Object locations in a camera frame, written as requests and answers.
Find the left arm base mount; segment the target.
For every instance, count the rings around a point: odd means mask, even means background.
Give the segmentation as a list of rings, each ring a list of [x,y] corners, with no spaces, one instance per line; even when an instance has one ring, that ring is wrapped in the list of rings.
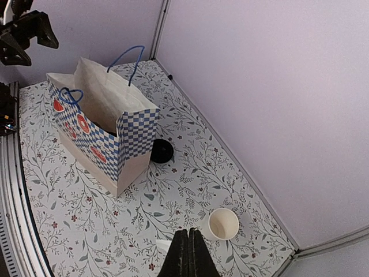
[[[10,94],[10,87],[1,83],[1,137],[14,133],[17,130],[15,123],[17,98]]]

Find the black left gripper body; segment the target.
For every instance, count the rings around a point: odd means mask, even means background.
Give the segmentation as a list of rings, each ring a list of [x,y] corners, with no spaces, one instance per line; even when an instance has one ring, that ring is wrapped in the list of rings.
[[[24,49],[31,45],[31,39],[36,38],[37,10],[27,11],[19,19],[6,25],[1,25],[1,35],[10,33]]]

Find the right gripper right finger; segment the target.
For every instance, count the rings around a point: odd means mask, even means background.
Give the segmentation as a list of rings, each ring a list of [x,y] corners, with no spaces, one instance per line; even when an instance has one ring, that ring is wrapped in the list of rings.
[[[189,276],[220,277],[201,232],[189,231]]]

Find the blue checkered paper bag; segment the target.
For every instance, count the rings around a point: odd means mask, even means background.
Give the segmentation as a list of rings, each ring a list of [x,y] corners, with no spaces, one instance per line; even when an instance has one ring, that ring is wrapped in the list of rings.
[[[128,78],[86,58],[73,74],[47,73],[62,144],[113,196],[150,162],[159,108]]]

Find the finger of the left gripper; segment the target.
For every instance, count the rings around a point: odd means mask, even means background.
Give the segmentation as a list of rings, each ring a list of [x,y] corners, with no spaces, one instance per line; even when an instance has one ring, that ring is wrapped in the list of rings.
[[[49,48],[58,48],[59,42],[52,30],[48,15],[46,13],[38,13],[36,18],[37,18],[37,27],[36,27],[37,43],[39,45]]]
[[[28,54],[10,33],[1,35],[1,62],[5,66],[31,66]]]

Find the single white straw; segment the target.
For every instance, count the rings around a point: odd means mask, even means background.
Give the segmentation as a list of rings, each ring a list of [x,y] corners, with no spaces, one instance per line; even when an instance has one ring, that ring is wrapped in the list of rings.
[[[170,249],[171,242],[171,240],[157,239],[156,246],[167,253]]]

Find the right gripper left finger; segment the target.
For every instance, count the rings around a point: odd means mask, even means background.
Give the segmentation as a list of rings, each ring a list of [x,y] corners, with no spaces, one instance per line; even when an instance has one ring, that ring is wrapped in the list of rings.
[[[174,234],[158,277],[185,277],[189,273],[187,230]]]

